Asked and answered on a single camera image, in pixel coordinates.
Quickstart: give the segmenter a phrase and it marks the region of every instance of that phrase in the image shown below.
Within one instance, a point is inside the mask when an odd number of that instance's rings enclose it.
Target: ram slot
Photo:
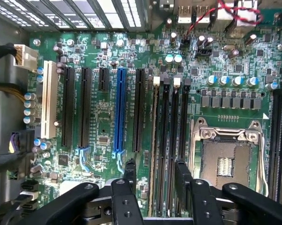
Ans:
[[[137,69],[133,139],[132,139],[132,150],[134,152],[140,152],[142,147],[144,97],[145,97],[145,69]]]
[[[169,160],[168,160],[168,189],[166,213],[172,217],[173,212],[173,190],[174,190],[174,161],[177,137],[177,118],[178,118],[179,91],[175,89],[172,93],[171,102],[171,122],[170,122],[170,143],[169,143]]]
[[[123,153],[126,109],[126,69],[117,71],[116,106],[114,116],[114,153]]]
[[[162,99],[162,113],[161,113],[161,136],[160,136],[160,150],[158,162],[158,185],[157,185],[157,216],[163,215],[164,191],[165,191],[165,170],[166,170],[166,146],[167,146],[167,130],[168,130],[168,111],[169,111],[169,89],[170,85],[165,83],[163,85],[163,99]]]
[[[56,63],[44,61],[44,81],[42,95],[42,116],[41,116],[41,138],[53,138],[56,136],[56,105],[58,74]]]
[[[91,113],[91,82],[90,68],[81,70],[80,108],[78,112],[78,147],[86,148],[90,139],[90,113]]]
[[[70,147],[73,136],[73,112],[74,112],[74,89],[75,89],[75,70],[67,67],[64,75],[64,88],[62,100],[62,127],[61,145]]]

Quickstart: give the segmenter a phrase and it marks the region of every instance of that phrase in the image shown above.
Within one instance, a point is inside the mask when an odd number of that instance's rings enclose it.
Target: blue pcie slot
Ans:
[[[127,71],[119,68],[117,71],[116,107],[114,115],[114,150],[113,158],[117,157],[118,170],[121,170],[121,154],[124,152],[124,128],[126,111],[126,76]]]

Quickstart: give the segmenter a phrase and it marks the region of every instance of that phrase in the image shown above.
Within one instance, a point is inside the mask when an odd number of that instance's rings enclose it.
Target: white pci slot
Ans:
[[[56,136],[56,105],[58,74],[56,63],[44,61],[43,100],[41,118],[41,138],[50,139]]]

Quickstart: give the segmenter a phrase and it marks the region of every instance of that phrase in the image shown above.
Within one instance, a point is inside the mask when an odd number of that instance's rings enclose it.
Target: mounting screw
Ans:
[[[202,180],[196,180],[195,183],[197,183],[198,185],[202,185],[203,181]]]
[[[125,183],[124,180],[118,180],[118,181],[116,182],[116,184],[124,184],[124,183]]]
[[[230,185],[229,185],[229,188],[230,188],[230,189],[233,189],[233,190],[238,189],[237,185],[235,185],[235,184],[230,184]]]
[[[92,189],[93,185],[92,184],[88,184],[87,186],[84,187],[85,189]]]

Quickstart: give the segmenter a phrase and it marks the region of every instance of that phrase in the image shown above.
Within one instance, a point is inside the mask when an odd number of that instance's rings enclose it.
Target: green circuit board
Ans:
[[[164,203],[167,197],[167,192],[164,192],[164,202],[162,210],[158,212],[156,209],[156,196],[159,192],[155,185],[151,190],[153,180],[158,180],[157,171],[151,179],[151,168],[158,170],[158,151],[160,146],[160,136],[162,123],[167,123],[166,131],[167,144],[166,155],[168,155],[170,127],[171,127],[171,97],[173,88],[173,79],[179,77],[181,79],[181,87],[178,89],[179,95],[182,95],[182,87],[185,79],[191,79],[190,92],[188,94],[187,103],[187,120],[186,133],[180,134],[179,128],[181,125],[180,116],[182,108],[182,100],[179,98],[178,115],[176,126],[178,132],[175,137],[176,154],[178,148],[178,139],[180,135],[185,135],[185,160],[190,160],[191,148],[191,129],[199,118],[204,118],[209,127],[219,128],[241,128],[247,129],[253,120],[258,121],[262,126],[262,131],[265,137],[265,165],[267,165],[267,147],[270,142],[270,119],[272,95],[271,92],[265,89],[266,83],[270,79],[272,82],[279,83],[279,78],[282,75],[282,52],[277,50],[277,45],[282,43],[282,32],[277,33],[276,28],[272,26],[274,13],[273,10],[265,10],[264,22],[256,27],[250,34],[256,34],[257,39],[251,45],[246,46],[244,39],[228,38],[223,33],[208,32],[206,30],[196,30],[191,33],[191,45],[187,51],[179,49],[179,43],[185,30],[179,27],[166,29],[161,25],[153,33],[33,33],[30,37],[30,47],[39,52],[39,67],[41,68],[45,60],[56,61],[57,54],[53,51],[53,47],[61,43],[62,49],[68,58],[68,66],[75,69],[75,106],[73,111],[73,141],[71,147],[62,147],[61,145],[61,128],[57,127],[56,138],[49,140],[52,143],[50,156],[43,157],[39,154],[36,164],[43,166],[43,172],[40,177],[35,177],[41,184],[41,196],[39,205],[43,206],[60,194],[68,190],[71,185],[79,182],[94,182],[100,187],[103,187],[109,179],[119,178],[122,173],[119,171],[116,159],[112,158],[113,140],[114,140],[114,111],[115,98],[117,89],[117,69],[127,69],[127,86],[126,86],[126,117],[125,117],[125,132],[124,132],[124,149],[122,155],[122,169],[127,160],[134,158],[137,164],[137,200],[140,206],[142,215],[146,216],[171,216],[171,212],[167,212]],[[169,37],[171,32],[175,31],[178,38],[174,44],[170,43]],[[212,55],[210,57],[196,57],[197,45],[196,41],[199,35],[213,37]],[[34,45],[34,40],[40,40],[40,46]],[[68,40],[73,40],[74,45],[69,47]],[[96,41],[107,44],[107,49],[96,47]],[[123,46],[117,46],[117,40],[123,40]],[[235,45],[240,51],[240,55],[233,59],[229,59],[227,55],[229,51],[223,48],[226,45]],[[181,65],[175,63],[166,64],[165,57],[167,55],[181,55]],[[113,68],[110,63],[115,61],[117,68]],[[79,154],[81,154],[77,146],[78,133],[78,113],[81,110],[80,105],[80,76],[82,67],[92,69],[91,83],[91,119],[90,119],[90,137],[89,149],[86,150],[85,163],[81,167]],[[109,91],[98,91],[99,68],[109,69]],[[134,104],[135,104],[135,74],[136,69],[145,68],[145,98],[144,98],[144,120],[142,132],[142,145],[139,153],[134,153],[132,150],[133,129],[134,129]],[[238,87],[232,86],[229,82],[227,85],[219,85],[218,82],[214,85],[207,84],[206,80],[209,76],[214,75],[218,79],[222,76],[228,76],[230,81],[241,76],[244,83]],[[58,84],[58,104],[57,104],[57,120],[62,120],[62,102],[63,100],[63,79],[62,75],[59,78]],[[168,120],[163,121],[162,116],[162,84],[159,88],[153,87],[150,76],[160,76],[170,78],[170,95],[168,108]],[[246,85],[246,80],[250,77],[258,78],[258,84],[249,87]],[[31,73],[29,76],[29,92],[37,91],[37,75]],[[158,121],[154,125],[154,95],[159,89],[159,110],[156,113]],[[226,96],[231,97],[231,93],[235,93],[236,97],[260,99],[258,109],[233,109],[221,107],[203,107],[202,90],[206,91],[206,95],[210,97],[222,97],[223,91]],[[37,115],[41,114],[41,104],[38,104]],[[157,152],[152,151],[154,140],[153,126],[157,130],[156,145]],[[201,177],[203,171],[203,154],[205,146],[210,143],[196,142],[195,158],[194,158],[194,177]],[[248,147],[247,168],[248,179],[246,180],[251,189],[256,189],[257,169],[258,169],[258,152],[257,145],[239,142],[238,147]],[[151,165],[151,159],[155,158],[154,165]],[[170,188],[167,174],[169,171],[166,164],[164,171],[165,180],[163,186],[165,189]],[[172,211],[175,207],[175,193],[173,191],[174,203]]]

